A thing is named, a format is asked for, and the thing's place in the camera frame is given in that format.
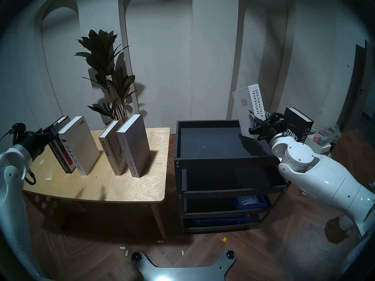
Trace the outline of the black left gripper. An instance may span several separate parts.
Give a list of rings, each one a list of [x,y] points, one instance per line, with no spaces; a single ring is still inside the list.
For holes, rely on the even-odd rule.
[[[21,146],[28,151],[33,161],[41,155],[45,147],[55,139],[58,132],[63,127],[62,124],[63,121],[56,121],[45,129],[40,128],[36,132],[26,132],[26,135],[21,139]]]

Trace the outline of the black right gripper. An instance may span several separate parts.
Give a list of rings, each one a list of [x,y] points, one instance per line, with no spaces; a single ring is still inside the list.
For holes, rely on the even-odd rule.
[[[250,135],[258,135],[257,140],[270,142],[276,135],[286,131],[285,120],[262,120],[249,110],[249,125],[257,126],[249,128]]]

